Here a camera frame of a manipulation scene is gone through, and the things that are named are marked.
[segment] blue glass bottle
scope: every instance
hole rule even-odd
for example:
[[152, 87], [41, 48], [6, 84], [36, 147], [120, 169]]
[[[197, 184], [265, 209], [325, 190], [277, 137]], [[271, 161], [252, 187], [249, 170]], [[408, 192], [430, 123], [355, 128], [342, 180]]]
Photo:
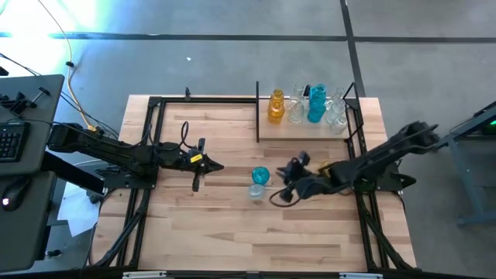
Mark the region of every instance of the blue glass bottle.
[[326, 87], [323, 84], [317, 84], [310, 89], [308, 120], [317, 123], [326, 113]]

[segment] computer mouse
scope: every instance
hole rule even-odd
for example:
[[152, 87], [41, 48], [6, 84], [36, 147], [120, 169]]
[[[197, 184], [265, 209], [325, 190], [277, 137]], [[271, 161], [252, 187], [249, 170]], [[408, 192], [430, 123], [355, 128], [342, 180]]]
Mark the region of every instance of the computer mouse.
[[18, 209], [30, 183], [31, 176], [24, 175], [7, 186], [2, 194], [2, 209], [8, 212]]

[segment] wooden shelf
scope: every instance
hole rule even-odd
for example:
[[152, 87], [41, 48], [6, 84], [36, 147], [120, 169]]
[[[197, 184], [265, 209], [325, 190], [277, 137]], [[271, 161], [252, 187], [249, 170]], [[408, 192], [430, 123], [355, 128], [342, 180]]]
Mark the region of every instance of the wooden shelf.
[[260, 140], [343, 140], [349, 137], [348, 129], [340, 135], [331, 134], [330, 124], [325, 115], [318, 123], [309, 122], [307, 117], [300, 123], [288, 119], [289, 100], [284, 100], [286, 112], [279, 124], [270, 123], [267, 117], [268, 99], [259, 99], [259, 133]]

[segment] orange glass bottle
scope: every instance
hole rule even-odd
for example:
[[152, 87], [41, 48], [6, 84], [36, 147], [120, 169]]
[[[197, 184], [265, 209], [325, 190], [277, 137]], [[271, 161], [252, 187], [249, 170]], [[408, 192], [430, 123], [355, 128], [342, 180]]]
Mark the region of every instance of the orange glass bottle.
[[268, 118], [273, 124], [281, 123], [284, 115], [284, 93], [282, 89], [276, 88], [269, 101]]

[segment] yellow cable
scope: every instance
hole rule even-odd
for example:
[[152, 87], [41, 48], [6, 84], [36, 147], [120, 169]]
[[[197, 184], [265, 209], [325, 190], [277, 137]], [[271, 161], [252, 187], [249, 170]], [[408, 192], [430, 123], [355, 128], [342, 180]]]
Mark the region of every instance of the yellow cable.
[[[64, 35], [64, 38], [67, 41], [67, 45], [69, 46], [69, 62], [72, 63], [72, 48], [71, 48], [71, 43], [69, 43], [69, 39], [65, 35], [65, 32], [62, 29], [62, 26], [60, 26], [59, 22], [55, 19], [55, 17], [53, 17], [52, 13], [47, 9], [47, 7], [45, 7], [45, 5], [41, 2], [41, 0], [38, 0], [38, 2], [43, 6], [43, 8], [45, 9], [45, 11], [50, 15], [50, 17], [54, 20], [54, 22], [57, 24], [57, 26], [59, 26], [59, 29], [62, 32], [62, 34]], [[71, 68], [72, 68], [72, 66], [67, 65], [67, 67], [68, 67], [68, 69], [67, 69], [67, 78], [66, 78], [67, 89], [69, 89], [69, 93], [71, 93], [72, 100], [78, 106], [79, 113], [81, 114], [81, 118], [83, 119], [84, 123], [86, 124], [86, 126], [88, 127], [89, 130], [91, 130], [91, 131], [94, 132], [94, 131], [96, 131], [96, 128], [92, 124], [90, 124], [90, 122], [86, 118], [86, 115], [83, 114], [84, 109], [81, 107], [81, 105], [79, 104], [79, 101], [76, 98], [76, 95], [72, 91], [72, 87], [71, 87], [71, 79], [72, 79]]]

